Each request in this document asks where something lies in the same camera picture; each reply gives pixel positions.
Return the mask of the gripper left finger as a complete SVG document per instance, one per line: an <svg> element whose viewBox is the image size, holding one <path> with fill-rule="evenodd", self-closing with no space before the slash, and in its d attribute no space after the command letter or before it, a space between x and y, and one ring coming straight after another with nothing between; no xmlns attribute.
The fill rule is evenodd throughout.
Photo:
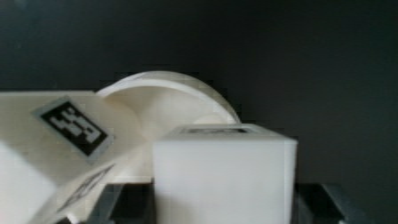
<svg viewBox="0 0 398 224"><path fill-rule="evenodd" d="M151 183L107 185L85 224L156 224Z"/></svg>

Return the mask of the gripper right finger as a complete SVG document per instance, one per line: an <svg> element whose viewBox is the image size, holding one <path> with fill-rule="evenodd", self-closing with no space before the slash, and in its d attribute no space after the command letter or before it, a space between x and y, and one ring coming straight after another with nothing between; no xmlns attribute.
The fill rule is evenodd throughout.
<svg viewBox="0 0 398 224"><path fill-rule="evenodd" d="M291 224L371 224L339 185L295 184Z"/></svg>

